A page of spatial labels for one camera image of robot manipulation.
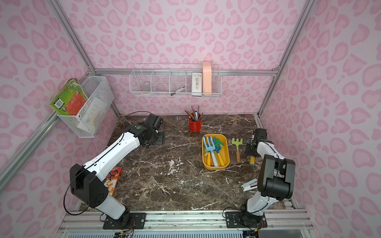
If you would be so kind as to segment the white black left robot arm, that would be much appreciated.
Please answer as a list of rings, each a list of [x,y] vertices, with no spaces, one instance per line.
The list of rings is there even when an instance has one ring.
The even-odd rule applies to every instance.
[[[163,145],[165,134],[159,130],[162,123],[161,117],[151,113],[145,121],[128,126],[111,146],[94,159],[70,168],[70,183],[66,190],[90,208],[104,213],[107,218],[129,223],[129,209],[109,193],[104,180],[118,163],[138,147]]]

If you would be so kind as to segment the yellow plastic storage box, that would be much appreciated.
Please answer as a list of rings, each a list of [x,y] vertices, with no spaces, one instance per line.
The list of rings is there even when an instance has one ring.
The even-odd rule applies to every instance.
[[[230,164],[230,157],[228,151],[228,143],[227,139],[222,134],[206,134],[205,136],[212,136],[213,141],[215,143],[215,157],[218,161],[219,166],[215,167],[213,165],[212,157],[210,153],[206,150],[202,138],[202,162],[206,169],[209,170],[224,170]]]

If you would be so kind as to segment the white card on shelf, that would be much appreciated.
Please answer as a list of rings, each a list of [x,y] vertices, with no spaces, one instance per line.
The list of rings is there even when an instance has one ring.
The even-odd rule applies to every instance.
[[[202,73],[193,72],[191,76],[191,95],[202,96]]]

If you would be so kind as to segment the red pencil cup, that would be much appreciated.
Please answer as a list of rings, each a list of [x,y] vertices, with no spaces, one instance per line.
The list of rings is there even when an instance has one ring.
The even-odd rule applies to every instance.
[[[193,121],[191,117],[189,117],[189,130],[191,132],[200,132],[201,131],[201,120]]]

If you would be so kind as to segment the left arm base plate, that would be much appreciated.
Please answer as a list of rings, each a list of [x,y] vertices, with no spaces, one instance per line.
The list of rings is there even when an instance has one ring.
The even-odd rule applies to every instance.
[[[140,212],[125,212],[119,219],[113,219],[106,216],[103,224],[103,230],[130,230],[132,228],[141,230],[144,229],[146,221],[146,213]]]

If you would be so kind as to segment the light blue hand fork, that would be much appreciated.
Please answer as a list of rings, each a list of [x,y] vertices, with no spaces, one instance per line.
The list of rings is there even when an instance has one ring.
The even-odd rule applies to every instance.
[[[204,142],[204,146],[205,146],[206,150],[210,153],[210,155],[212,157],[213,165],[215,167],[218,167],[219,164],[218,164],[218,161],[217,161],[217,159],[215,157],[215,154],[214,154],[214,151],[215,151],[216,147],[215,147],[215,143],[213,141],[212,136],[209,136],[209,137],[208,136],[204,136],[203,137],[203,142]]]

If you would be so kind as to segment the pen on shelf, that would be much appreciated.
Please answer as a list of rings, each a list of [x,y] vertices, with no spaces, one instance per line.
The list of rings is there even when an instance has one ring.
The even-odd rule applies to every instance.
[[[174,92],[171,92],[170,96],[174,96],[174,95],[176,95],[177,93],[183,92],[184,90],[186,90],[186,87],[185,87],[185,86],[182,87],[182,88],[180,88],[180,89],[178,89],[178,90],[176,90],[176,91],[174,91]]]

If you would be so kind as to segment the white stapler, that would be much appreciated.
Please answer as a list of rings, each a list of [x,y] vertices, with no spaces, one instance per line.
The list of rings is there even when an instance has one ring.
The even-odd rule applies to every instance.
[[[252,180],[246,182],[245,184],[241,185],[241,188],[242,188],[243,192],[250,191],[253,189],[257,189],[258,188],[258,180],[252,179]]]

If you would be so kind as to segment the light green hand rake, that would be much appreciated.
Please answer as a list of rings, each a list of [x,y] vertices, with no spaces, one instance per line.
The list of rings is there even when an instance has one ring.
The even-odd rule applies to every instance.
[[[243,139],[232,138],[232,144],[236,146],[236,161],[241,164],[240,145],[243,144]]]

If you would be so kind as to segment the green red book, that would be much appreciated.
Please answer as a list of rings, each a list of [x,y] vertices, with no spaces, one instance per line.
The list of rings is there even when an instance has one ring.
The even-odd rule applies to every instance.
[[[76,116],[87,102],[88,98],[76,78],[68,80],[56,96],[51,100],[50,106],[59,115]]]

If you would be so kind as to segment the pink box on shelf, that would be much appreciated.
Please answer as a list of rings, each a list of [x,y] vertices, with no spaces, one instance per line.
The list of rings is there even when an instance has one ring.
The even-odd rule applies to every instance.
[[[202,62],[202,74],[203,74],[203,93],[210,95],[212,93],[212,68],[210,61]]]

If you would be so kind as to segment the white mesh wall basket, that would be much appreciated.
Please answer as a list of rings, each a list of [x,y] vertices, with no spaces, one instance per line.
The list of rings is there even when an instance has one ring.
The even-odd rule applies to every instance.
[[[82,85],[87,101],[75,116],[58,117],[79,137],[94,138],[114,101],[104,76],[90,76]]]

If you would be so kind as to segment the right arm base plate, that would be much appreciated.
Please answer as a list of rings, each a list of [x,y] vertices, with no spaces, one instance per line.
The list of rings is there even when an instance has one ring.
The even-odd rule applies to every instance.
[[[259,230],[268,227],[265,215],[256,216],[247,212],[225,211],[223,218],[225,218],[227,228],[250,228]]]

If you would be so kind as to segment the teal cultivator yellow handle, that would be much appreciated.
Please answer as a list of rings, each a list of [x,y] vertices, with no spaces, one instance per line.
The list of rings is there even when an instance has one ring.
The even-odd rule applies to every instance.
[[[254,153],[252,151],[252,143],[251,139],[248,139],[248,143],[246,144],[246,154],[250,157],[250,166],[254,167],[255,166],[255,157]]]

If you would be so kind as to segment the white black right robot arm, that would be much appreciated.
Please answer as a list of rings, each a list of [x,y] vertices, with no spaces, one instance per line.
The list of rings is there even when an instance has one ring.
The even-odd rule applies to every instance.
[[[243,204],[241,210],[247,216],[261,217],[274,203],[292,197],[296,164],[277,151],[268,140],[265,129],[255,129],[250,149],[263,161],[257,178],[257,192]]]

